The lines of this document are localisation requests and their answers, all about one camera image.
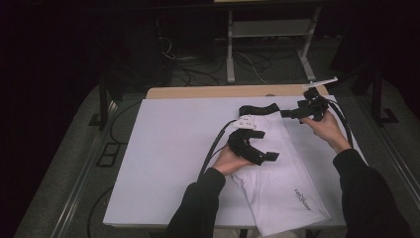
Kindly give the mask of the person's left hand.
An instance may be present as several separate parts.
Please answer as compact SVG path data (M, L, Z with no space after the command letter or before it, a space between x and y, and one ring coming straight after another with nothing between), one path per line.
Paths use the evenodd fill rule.
M242 157L237 156L234 152L230 150L228 146L226 146L219 153L219 156L216 162L213 164L212 168L217 170L223 176L228 176L243 167L252 165L253 163L249 162L246 159L243 159Z

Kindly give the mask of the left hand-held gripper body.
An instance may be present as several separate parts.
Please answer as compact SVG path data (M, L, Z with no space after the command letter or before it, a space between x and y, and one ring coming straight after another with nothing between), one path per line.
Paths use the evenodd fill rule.
M249 162L260 166L264 160L264 153L251 145L253 131L257 131L257 124L253 115L240 116L230 123L235 131L229 135L228 146L232 152Z

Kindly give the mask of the person's right hand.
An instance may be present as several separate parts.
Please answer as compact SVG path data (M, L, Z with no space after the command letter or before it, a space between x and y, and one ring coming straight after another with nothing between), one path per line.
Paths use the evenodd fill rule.
M300 122L308 125L313 133L324 140L337 154L350 149L352 146L343 135L334 115L326 110L320 121L314 121L309 117L301 118Z

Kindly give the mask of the wooden table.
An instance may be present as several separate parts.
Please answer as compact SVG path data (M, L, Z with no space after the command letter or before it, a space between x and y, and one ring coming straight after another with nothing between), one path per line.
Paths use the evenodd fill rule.
M146 99L299 96L304 91L303 84L154 87Z

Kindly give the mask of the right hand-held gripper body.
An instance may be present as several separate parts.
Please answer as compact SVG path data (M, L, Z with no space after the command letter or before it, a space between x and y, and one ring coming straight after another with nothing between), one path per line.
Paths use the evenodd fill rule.
M336 82L337 80L338 77L334 76L331 79L310 81L308 84L304 84L302 86L304 89L304 100L298 102L297 118L301 119L312 116L314 121L319 122L328 108L328 102L327 99L318 92L317 86Z

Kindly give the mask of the white foam board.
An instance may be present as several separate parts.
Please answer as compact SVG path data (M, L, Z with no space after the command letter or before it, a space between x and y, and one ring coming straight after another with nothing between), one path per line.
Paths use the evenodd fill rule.
M234 132L230 123L244 105L294 109L296 96L146 99L141 103L128 147L104 216L114 227L165 226L186 188L197 181L210 148L220 148ZM295 119L283 118L331 218L308 225L345 223L334 151ZM257 228L244 190L227 177L219 196L218 228Z

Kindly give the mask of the white metal stand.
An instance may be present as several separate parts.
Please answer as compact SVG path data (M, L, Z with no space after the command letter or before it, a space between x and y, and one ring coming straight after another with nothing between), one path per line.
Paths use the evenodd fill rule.
M303 37L303 47L297 52L297 57L309 81L316 79L307 58L310 44L317 26L321 12L320 7L315 7L311 18L306 19L278 19L235 21L234 13L228 15L227 36L227 77L229 83L235 82L235 69L233 57L233 40L238 38L263 38L263 37Z

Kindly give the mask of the white shorts with black waistband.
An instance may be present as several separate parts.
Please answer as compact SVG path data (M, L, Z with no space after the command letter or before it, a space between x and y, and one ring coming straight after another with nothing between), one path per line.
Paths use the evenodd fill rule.
M253 164L233 174L245 192L256 226L262 236L295 230L331 218L300 155L291 142L280 109L242 106L239 117L253 115L263 139L251 145L263 153L276 152L275 162Z

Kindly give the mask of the person's light trousers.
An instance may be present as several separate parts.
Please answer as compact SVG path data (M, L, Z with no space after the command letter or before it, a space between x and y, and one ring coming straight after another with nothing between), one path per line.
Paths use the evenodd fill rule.
M240 238L240 233L240 229L215 229L213 238ZM306 238L306 231L297 229L262 236L258 229L249 229L246 238Z

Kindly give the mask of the black metal stand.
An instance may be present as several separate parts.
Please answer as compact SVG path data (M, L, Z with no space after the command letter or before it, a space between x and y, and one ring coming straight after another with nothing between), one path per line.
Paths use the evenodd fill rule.
M103 130L109 120L109 107L111 101L123 97L123 84L112 74L102 73L99 77L99 113L91 117L89 126L98 126Z
M338 76L332 88L354 79L351 92L354 95L365 95L371 89L370 111L374 122L382 127L384 124L398 123L397 117L389 108L381 106L382 99L382 76L379 68L372 64L361 64L343 75Z

